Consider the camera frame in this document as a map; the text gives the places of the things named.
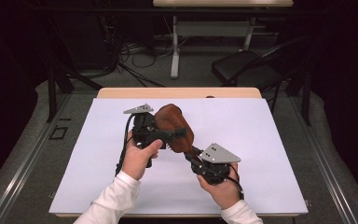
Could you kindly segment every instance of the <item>white long-sleeve shirt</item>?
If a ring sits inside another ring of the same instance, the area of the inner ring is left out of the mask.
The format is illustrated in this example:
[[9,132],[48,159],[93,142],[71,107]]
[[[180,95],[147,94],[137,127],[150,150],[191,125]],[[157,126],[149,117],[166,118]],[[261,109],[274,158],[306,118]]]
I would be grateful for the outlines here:
[[[120,218],[135,205],[140,186],[140,181],[121,171],[75,224],[118,223]],[[244,200],[238,201],[226,210],[221,210],[221,214],[228,224],[263,223]]]

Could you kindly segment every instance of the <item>chair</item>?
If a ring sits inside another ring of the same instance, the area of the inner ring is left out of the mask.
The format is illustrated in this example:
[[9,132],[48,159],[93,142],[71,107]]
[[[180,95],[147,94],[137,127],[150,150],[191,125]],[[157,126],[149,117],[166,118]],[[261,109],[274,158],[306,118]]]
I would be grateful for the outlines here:
[[301,36],[257,55],[244,50],[212,63],[212,72],[222,86],[256,87],[262,91],[275,88],[271,113],[277,101],[282,82],[299,74],[304,66],[304,52],[310,36]]

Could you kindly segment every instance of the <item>desk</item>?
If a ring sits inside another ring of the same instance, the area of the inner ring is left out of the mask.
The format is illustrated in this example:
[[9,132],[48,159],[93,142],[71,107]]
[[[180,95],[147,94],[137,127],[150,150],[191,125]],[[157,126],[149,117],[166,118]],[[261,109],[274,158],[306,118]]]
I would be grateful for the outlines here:
[[[154,0],[155,7],[291,7],[292,0]],[[179,76],[179,35],[245,36],[242,49],[247,50],[252,38],[255,19],[250,21],[207,22],[178,21],[173,16],[173,56],[171,78]]]
[[[145,103],[155,112],[169,103],[178,105],[195,133],[194,146],[206,148],[216,142],[240,156],[245,199],[258,215],[295,217],[308,213],[267,102],[255,88],[101,89],[50,213],[79,216],[112,181],[129,117],[123,111]],[[126,215],[219,216],[220,208],[200,188],[190,163],[182,153],[167,149],[161,150],[146,170],[136,205]]]

